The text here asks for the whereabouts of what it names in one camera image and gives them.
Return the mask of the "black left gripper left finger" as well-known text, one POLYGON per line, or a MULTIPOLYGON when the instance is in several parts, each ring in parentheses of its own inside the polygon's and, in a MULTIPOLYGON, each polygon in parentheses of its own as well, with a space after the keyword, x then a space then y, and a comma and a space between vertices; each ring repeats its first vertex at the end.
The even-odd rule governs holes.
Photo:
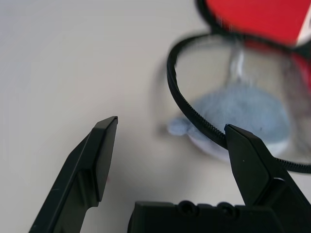
POLYGON ((88 209, 102 201, 117 124, 117 116, 99 121, 68 155, 30 232, 80 232, 88 209))

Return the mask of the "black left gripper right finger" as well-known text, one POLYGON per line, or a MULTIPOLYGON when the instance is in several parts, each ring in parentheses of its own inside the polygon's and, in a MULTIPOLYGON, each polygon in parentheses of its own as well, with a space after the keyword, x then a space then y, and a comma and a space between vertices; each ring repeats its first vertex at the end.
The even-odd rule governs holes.
POLYGON ((257 233, 309 233, 311 204, 289 172, 310 174, 311 166, 277 159, 246 130, 225 126, 227 150, 245 204, 241 217, 257 233))

